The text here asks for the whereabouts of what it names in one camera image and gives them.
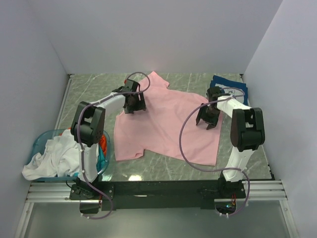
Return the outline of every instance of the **orange cloth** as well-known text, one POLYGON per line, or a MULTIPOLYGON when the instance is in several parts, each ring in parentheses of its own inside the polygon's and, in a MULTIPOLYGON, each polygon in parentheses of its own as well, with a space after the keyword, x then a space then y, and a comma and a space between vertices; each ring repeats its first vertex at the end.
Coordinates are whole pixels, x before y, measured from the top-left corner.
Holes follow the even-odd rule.
POLYGON ((101 149, 103 150, 104 156, 106 156, 106 153, 107 153, 107 139, 106 139, 104 134, 102 135, 102 137, 101 137, 101 139, 99 141, 99 145, 100 145, 101 149))

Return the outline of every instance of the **laundry basket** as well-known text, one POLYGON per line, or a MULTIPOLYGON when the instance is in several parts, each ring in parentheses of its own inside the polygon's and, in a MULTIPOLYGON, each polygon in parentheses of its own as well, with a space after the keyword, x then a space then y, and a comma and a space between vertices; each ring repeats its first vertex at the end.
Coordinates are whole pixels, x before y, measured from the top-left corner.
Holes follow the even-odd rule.
MULTIPOLYGON (((31 152, 31 155, 29 157, 27 164, 29 164, 31 162, 32 157, 35 154, 40 153, 41 155, 43 155, 43 153, 45 151, 45 145, 46 145, 47 140, 53 139, 55 136, 59 136, 64 131, 65 131, 65 129, 49 130, 49 131, 46 131, 43 134, 41 134, 34 141, 32 152, 31 152)), ((107 140, 107 152, 106 152, 106 156, 104 158, 102 158, 102 156, 99 156, 99 159, 98 159, 98 162, 96 165, 98 174, 102 174, 107 169, 107 167, 109 165, 110 154, 111 154, 111 144, 110 144, 109 135, 105 131, 104 131, 104 135, 105 135, 106 140, 107 140)), ((56 176, 56 177, 38 178, 35 181, 68 181, 68 180, 74 180, 76 178, 77 177, 71 177, 71 176, 66 176, 66 177, 57 177, 56 176)))

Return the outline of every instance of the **pink cloth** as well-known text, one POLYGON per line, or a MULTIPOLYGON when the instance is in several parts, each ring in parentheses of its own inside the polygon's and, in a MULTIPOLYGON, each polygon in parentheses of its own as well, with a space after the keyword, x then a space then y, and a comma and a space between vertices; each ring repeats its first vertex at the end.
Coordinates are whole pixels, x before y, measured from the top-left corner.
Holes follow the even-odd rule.
MULTIPOLYGON (((179 131, 189 113, 208 100, 195 93, 169 90, 169 83, 155 72, 149 75, 151 86, 144 93, 146 111, 122 112, 116 117, 114 149, 117 161, 136 159, 144 150, 183 160, 179 151, 179 131)), ((141 80, 141 90, 148 81, 141 80)), ((182 135, 186 158, 196 164, 215 165, 220 138, 222 114, 216 128, 206 130, 201 121, 196 126, 198 111, 188 120, 182 135)))

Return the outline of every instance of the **cable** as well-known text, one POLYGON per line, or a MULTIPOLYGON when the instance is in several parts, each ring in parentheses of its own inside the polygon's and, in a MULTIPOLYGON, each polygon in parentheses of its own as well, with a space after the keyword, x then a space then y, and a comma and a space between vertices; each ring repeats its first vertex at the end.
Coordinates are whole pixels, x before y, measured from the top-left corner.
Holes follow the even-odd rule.
POLYGON ((110 202, 110 210, 109 210, 109 212, 108 212, 107 214, 105 214, 105 215, 103 215, 103 216, 101 216, 101 217, 89 217, 88 215, 83 214, 83 216, 86 217, 86 218, 88 218, 88 219, 98 220, 98 219, 103 219, 103 218, 109 216, 109 215, 111 214, 111 212, 113 211, 113 201, 110 199, 110 197, 109 197, 108 195, 106 195, 105 193, 103 193, 102 191, 100 191, 99 189, 97 189, 96 187, 94 187, 94 186, 88 181, 88 179, 87 179, 87 176, 86 176, 86 174, 85 174, 85 165, 84 165, 84 150, 85 150, 85 148, 84 148, 83 143, 82 143, 82 141, 81 141, 81 139, 80 139, 80 122, 81 122, 82 118, 84 117, 85 111, 86 111, 88 108, 92 107, 92 106, 101 104, 101 103, 103 103, 103 102, 105 102, 105 101, 107 101, 107 100, 109 100, 109 99, 111 99, 111 98, 113 98, 113 97, 115 97, 115 96, 128 95, 128 94, 140 94, 140 93, 143 93, 143 92, 147 91, 148 88, 149 88, 150 85, 151 85, 151 81, 150 81, 150 78, 149 78, 145 73, 135 72, 135 73, 132 73, 132 74, 128 75, 128 76, 127 76, 127 79, 129 79, 132 75, 138 74, 138 73, 144 75, 144 76, 148 79, 149 84, 148 84, 148 86, 147 86, 144 90, 139 91, 139 92, 124 92, 124 93, 112 94, 112 95, 110 95, 110 96, 107 96, 107 97, 105 97, 105 98, 103 98, 103 99, 101 99, 101 100, 95 102, 95 103, 88 104, 87 106, 84 107, 84 109, 81 111, 81 113, 80 113, 80 115, 79 115, 79 118, 78 118, 78 126, 77 126, 77 138, 78 138, 78 144, 80 145, 81 170, 82 170, 82 173, 83 173, 84 180, 85 180, 85 182, 88 184, 89 187, 91 187, 93 190, 97 191, 99 194, 101 194, 103 197, 105 197, 105 198, 110 202))
POLYGON ((242 94, 241 95, 237 95, 237 96, 234 96, 232 95, 232 97, 228 97, 226 99, 220 99, 220 100, 216 100, 216 101, 212 101, 212 102, 208 102, 208 103, 205 103, 205 104, 201 104, 199 107, 196 107, 188 116, 187 118, 185 119, 183 125, 182 125, 182 128, 180 129, 180 132, 179 132, 179 150, 180 150, 180 153, 181 155, 183 156, 184 160, 191 166, 193 167, 194 169, 196 170, 199 170, 199 171, 202 171, 202 172, 222 172, 222 171, 225 171, 225 170, 237 170, 237 171, 240 171, 241 173, 243 173, 243 175, 246 177, 247 181, 248 181, 248 192, 247 192, 247 195, 246 195, 246 199, 244 200, 242 206, 236 210, 234 213, 230 214, 229 216, 232 216, 232 215, 235 215, 237 213, 239 213, 247 204, 247 201, 249 199, 249 196, 250 196, 250 179, 249 177, 247 176, 247 174, 239 169, 239 168, 221 168, 221 169, 215 169, 215 170, 207 170, 207 169, 203 169, 203 168, 199 168, 195 165, 193 165, 191 162, 188 161, 188 159, 186 158, 185 154, 184 154, 184 151, 183 151, 183 148, 182 148, 182 135, 183 135, 183 130, 185 128, 185 125, 186 123, 188 122, 189 118, 200 108, 204 107, 204 106, 208 106, 210 104, 214 104, 214 103, 219 103, 219 102, 224 102, 224 101, 227 101, 227 100, 230 100, 232 98, 237 98, 237 97, 243 97, 245 95, 245 93, 238 89, 238 88, 233 88, 233 87, 227 87, 227 88, 222 88, 223 89, 235 89, 235 90, 238 90, 240 91, 242 94))
POLYGON ((71 189, 71 186, 67 183, 67 180, 65 182, 66 182, 67 187, 69 187, 71 189))

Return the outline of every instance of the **white cloth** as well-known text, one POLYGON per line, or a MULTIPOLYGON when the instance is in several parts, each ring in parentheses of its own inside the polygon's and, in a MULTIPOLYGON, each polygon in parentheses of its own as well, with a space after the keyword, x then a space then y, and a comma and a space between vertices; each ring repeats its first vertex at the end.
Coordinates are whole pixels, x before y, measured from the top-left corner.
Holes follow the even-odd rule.
POLYGON ((24 166, 22 174, 25 179, 34 180, 56 175, 58 177, 73 176, 77 172, 79 172, 78 144, 68 129, 61 136, 47 140, 44 154, 35 154, 31 162, 24 166))

